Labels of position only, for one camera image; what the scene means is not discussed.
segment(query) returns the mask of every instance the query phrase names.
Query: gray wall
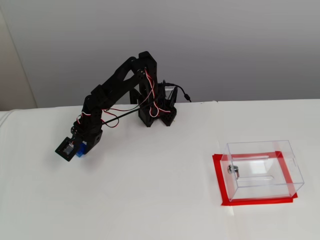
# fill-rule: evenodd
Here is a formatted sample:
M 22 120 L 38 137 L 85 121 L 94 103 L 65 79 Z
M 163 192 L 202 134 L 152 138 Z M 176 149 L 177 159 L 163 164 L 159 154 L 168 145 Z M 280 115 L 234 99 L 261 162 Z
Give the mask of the gray wall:
M 36 107 L 34 96 L 0 9 L 0 111 Z
M 39 107 L 81 105 L 145 50 L 194 101 L 320 97 L 317 0 L 0 3 Z

